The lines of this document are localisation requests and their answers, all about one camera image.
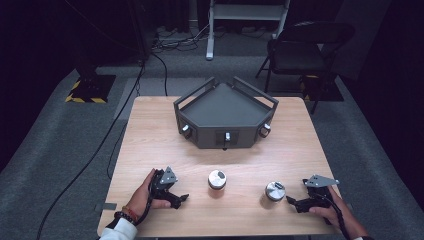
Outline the black folding chair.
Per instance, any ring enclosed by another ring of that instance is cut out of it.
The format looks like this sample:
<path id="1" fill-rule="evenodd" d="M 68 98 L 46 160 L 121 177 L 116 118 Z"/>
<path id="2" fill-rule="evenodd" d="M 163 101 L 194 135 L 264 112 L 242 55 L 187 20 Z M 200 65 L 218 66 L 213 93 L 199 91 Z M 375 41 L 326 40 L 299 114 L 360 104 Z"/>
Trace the black folding chair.
<path id="1" fill-rule="evenodd" d="M 267 43 L 267 56 L 256 77 L 267 71 L 264 91 L 271 74 L 317 76 L 321 80 L 311 114 L 331 83 L 332 67 L 339 49 L 355 35 L 355 28 L 340 22 L 299 22 L 285 28 Z"/>

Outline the black stand with striped base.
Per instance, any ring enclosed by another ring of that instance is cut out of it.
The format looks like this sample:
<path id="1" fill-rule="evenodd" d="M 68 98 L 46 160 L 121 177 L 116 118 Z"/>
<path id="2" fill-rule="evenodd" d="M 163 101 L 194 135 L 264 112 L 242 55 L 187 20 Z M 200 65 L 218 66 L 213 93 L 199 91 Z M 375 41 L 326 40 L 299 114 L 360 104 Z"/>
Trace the black stand with striped base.
<path id="1" fill-rule="evenodd" d="M 300 88 L 304 99 L 307 101 L 315 101 L 320 93 L 321 83 L 322 79 L 317 76 L 307 75 L 302 77 L 300 80 Z M 343 101 L 344 98 L 337 84 L 332 82 L 325 85 L 321 100 L 340 102 Z"/>
<path id="2" fill-rule="evenodd" d="M 116 79 L 115 75 L 99 75 L 87 56 L 80 49 L 71 52 L 79 77 L 72 86 L 66 102 L 107 103 L 108 95 Z"/>

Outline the person's right hand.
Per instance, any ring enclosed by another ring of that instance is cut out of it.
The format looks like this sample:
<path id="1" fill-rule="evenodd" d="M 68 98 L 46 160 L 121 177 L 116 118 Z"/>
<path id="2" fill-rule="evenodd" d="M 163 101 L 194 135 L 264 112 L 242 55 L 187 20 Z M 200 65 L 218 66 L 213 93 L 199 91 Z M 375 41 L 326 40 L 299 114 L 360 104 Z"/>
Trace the person's right hand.
<path id="1" fill-rule="evenodd" d="M 350 212 L 346 203 L 337 195 L 334 189 L 331 186 L 328 186 L 328 190 L 331 194 L 331 197 L 341 212 L 343 217 L 344 226 L 348 231 L 354 229 L 356 224 L 356 220 L 353 214 Z M 323 208 L 323 207 L 311 207 L 309 212 L 315 214 L 320 217 L 327 218 L 333 226 L 340 227 L 340 223 L 338 220 L 337 211 L 333 207 Z"/>

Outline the person's left hand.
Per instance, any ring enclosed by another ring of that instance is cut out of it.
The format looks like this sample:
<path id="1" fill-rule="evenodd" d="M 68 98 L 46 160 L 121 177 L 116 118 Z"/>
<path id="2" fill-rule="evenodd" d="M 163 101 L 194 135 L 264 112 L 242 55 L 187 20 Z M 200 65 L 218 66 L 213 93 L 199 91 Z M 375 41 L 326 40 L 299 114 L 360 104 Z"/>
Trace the person's left hand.
<path id="1" fill-rule="evenodd" d="M 122 209 L 122 211 L 129 215 L 134 222 L 137 222 L 145 212 L 149 197 L 148 186 L 154 174 L 155 169 L 152 169 L 143 183 L 136 189 L 128 203 Z"/>

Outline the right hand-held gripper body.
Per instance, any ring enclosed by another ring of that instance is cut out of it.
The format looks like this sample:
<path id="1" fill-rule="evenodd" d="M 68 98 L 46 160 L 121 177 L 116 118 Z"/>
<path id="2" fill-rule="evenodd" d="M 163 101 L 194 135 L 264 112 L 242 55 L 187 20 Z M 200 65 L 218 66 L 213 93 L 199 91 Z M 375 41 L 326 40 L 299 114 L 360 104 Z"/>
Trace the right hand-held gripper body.
<path id="1" fill-rule="evenodd" d="M 309 179 L 303 179 L 303 183 L 309 195 L 306 200 L 308 207 L 329 208 L 332 205 L 333 198 L 328 187 L 338 185 L 338 180 L 314 174 Z"/>

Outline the spice jar with silver lid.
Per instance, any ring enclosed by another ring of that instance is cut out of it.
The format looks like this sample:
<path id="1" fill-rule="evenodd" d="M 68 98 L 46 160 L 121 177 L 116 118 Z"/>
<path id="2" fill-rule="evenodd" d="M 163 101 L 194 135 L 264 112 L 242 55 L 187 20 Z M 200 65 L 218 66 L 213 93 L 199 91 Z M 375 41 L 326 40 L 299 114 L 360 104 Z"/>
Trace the spice jar with silver lid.
<path id="1" fill-rule="evenodd" d="M 273 202 L 281 201 L 286 194 L 285 186 L 279 181 L 272 181 L 265 187 L 265 196 Z"/>
<path id="2" fill-rule="evenodd" d="M 226 174 L 221 170 L 213 170 L 208 176 L 208 185 L 213 190 L 222 190 L 227 182 Z"/>

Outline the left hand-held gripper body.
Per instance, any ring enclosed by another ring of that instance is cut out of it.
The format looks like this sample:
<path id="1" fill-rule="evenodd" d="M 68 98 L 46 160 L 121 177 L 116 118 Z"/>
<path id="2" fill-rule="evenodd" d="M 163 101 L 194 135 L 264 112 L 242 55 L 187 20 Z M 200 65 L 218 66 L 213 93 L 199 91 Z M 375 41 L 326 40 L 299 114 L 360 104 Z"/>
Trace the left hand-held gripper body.
<path id="1" fill-rule="evenodd" d="M 165 170 L 156 170 L 149 184 L 149 198 L 177 201 L 179 197 L 169 191 L 176 182 L 177 177 L 170 166 Z"/>

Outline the white metal stand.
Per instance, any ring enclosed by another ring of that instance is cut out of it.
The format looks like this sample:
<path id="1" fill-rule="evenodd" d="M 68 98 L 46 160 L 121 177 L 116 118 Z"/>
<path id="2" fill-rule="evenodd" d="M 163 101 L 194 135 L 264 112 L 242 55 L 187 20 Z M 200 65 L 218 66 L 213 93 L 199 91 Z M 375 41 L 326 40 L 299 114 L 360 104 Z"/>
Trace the white metal stand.
<path id="1" fill-rule="evenodd" d="M 271 35 L 276 39 L 283 31 L 291 0 L 283 0 L 278 5 L 250 5 L 250 4 L 216 4 L 210 0 L 207 38 L 206 60 L 214 58 L 214 21 L 215 20 L 250 20 L 250 21 L 277 21 L 277 30 Z"/>

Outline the grey corner shelf rack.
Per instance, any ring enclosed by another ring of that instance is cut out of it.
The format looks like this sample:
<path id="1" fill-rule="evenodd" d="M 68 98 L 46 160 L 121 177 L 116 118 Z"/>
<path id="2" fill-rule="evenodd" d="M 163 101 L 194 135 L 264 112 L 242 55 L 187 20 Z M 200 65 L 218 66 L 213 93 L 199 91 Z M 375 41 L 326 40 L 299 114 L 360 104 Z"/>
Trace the grey corner shelf rack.
<path id="1" fill-rule="evenodd" d="M 174 102 L 178 132 L 200 149 L 250 148 L 271 132 L 279 101 L 238 77 L 214 77 Z"/>

